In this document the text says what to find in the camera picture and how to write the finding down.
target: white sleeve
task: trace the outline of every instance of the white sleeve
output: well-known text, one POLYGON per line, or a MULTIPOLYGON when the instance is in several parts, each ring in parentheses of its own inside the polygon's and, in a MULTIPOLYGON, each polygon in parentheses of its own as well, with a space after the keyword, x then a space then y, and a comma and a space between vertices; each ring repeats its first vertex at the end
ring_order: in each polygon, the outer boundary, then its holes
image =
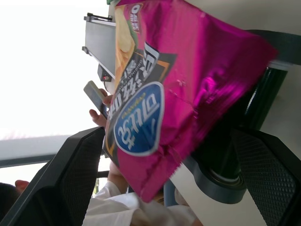
POLYGON ((107 181, 105 186, 96 194, 95 198, 104 200, 120 194, 117 186, 113 182, 107 181))
POLYGON ((108 181, 95 198, 91 198, 82 226, 130 226, 135 210, 111 197, 120 195, 117 186, 108 181))

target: hand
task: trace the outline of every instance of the hand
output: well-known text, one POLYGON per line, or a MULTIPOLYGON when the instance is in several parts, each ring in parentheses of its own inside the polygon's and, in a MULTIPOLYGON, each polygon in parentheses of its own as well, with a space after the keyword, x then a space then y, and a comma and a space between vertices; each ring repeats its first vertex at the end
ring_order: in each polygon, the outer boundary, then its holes
MULTIPOLYGON (((113 95, 108 96, 107 92, 104 89, 99 89, 99 90, 105 96, 103 103, 109 107, 113 95)), ((105 117, 102 114, 98 114, 93 109, 91 109, 89 111, 89 113, 90 113, 90 116, 92 117, 92 121, 95 122, 96 125, 105 127, 105 125, 107 124, 107 120, 105 119, 105 117)))

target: window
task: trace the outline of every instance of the window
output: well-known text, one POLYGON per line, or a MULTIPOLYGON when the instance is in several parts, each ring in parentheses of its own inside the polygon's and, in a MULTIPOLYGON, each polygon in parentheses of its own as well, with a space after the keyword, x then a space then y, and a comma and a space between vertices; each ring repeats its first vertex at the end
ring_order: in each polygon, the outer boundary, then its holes
MULTIPOLYGON (((99 165, 98 165, 98 172, 107 171, 110 170, 110 159, 105 158, 103 155, 100 158, 99 165)), ((95 195, 104 187, 105 183, 107 183, 107 178, 97 178, 94 191, 92 196, 95 197, 95 195)))
POLYGON ((16 149, 3 140, 72 135, 95 126, 88 113, 95 107, 83 88, 89 80, 103 84, 98 63, 81 50, 83 17, 107 16, 108 9, 100 0, 0 1, 0 160, 58 151, 43 153, 39 142, 36 150, 16 149))
POLYGON ((15 185, 16 180, 31 181, 46 163, 0 168, 0 182, 15 185))

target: potato chip bag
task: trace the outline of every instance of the potato chip bag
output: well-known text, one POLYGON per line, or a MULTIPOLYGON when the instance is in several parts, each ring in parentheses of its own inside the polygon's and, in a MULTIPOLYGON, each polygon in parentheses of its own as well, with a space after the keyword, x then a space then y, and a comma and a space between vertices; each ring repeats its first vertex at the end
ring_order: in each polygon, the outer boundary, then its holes
POLYGON ((103 149, 149 202, 276 51, 184 0, 121 0, 115 19, 103 149))

